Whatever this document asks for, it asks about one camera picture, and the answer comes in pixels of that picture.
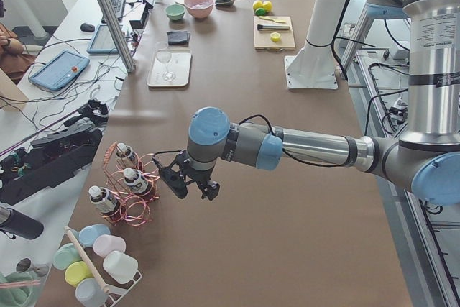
tablet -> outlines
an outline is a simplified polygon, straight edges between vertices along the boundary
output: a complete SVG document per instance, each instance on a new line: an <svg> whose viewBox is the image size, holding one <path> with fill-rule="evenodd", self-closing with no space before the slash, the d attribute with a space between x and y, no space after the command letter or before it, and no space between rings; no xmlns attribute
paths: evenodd
<svg viewBox="0 0 460 307"><path fill-rule="evenodd" d="M110 35L107 24L100 24L94 31L93 37L88 44L86 52L89 54L117 54L118 50Z"/></svg>
<svg viewBox="0 0 460 307"><path fill-rule="evenodd" d="M63 50L41 70L29 77L29 81L51 91L64 88L88 66L89 59Z"/></svg>

small bottle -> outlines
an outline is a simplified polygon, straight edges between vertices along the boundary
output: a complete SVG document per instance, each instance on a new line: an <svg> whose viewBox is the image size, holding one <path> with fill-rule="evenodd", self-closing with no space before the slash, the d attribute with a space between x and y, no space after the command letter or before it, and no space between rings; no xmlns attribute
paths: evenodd
<svg viewBox="0 0 460 307"><path fill-rule="evenodd" d="M145 201L150 201L155 196L152 184L142 175L140 170L125 168L123 170L124 183L132 193L142 197Z"/></svg>
<svg viewBox="0 0 460 307"><path fill-rule="evenodd" d="M121 218L119 213L121 208L120 201L114 197L109 189L91 186L88 192L91 203L96 206L96 209L101 214L109 217L112 221L118 221Z"/></svg>
<svg viewBox="0 0 460 307"><path fill-rule="evenodd" d="M123 167L142 170L142 162L137 159L136 153L129 145L118 143L116 145L116 156Z"/></svg>
<svg viewBox="0 0 460 307"><path fill-rule="evenodd" d="M19 211L0 205L0 231L33 240L43 233L43 224Z"/></svg>

person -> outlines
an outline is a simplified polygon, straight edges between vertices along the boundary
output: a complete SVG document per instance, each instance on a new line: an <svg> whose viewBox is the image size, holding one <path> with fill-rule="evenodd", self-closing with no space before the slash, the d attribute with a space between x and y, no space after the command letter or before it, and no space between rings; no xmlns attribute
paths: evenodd
<svg viewBox="0 0 460 307"><path fill-rule="evenodd" d="M17 35L0 23L0 69L16 84L35 61L35 56L23 52Z"/></svg>

brown table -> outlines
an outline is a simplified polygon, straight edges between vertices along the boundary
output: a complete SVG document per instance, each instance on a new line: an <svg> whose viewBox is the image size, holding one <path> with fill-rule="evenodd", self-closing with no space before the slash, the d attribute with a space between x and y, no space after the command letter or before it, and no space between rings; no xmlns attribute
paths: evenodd
<svg viewBox="0 0 460 307"><path fill-rule="evenodd" d="M183 149L190 117L204 106L222 108L234 122L261 113L291 129L361 136L345 82L337 91L289 91L285 52L254 49L253 1L203 20L186 14L177 24L163 13L173 0L157 1L71 227L103 221L86 191L105 182L101 158L112 142L139 154ZM271 1L274 15L292 17L300 49L314 0ZM192 34L190 84L148 89L154 44L172 29ZM152 222L111 227L144 275L120 306L411 306L373 176L285 158L274 172L220 161L213 179L221 192L212 202L196 187L179 200L160 182ZM38 306L79 306L63 276L52 270Z"/></svg>

keyboard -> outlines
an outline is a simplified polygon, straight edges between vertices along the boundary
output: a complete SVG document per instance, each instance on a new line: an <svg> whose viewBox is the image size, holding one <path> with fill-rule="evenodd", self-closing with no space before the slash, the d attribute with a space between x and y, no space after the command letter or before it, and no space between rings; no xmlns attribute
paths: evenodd
<svg viewBox="0 0 460 307"><path fill-rule="evenodd" d="M115 11L115 16L118 20L123 18L123 11L124 11L124 1L125 0L110 0L112 7ZM102 16L102 23L105 23L104 16Z"/></svg>

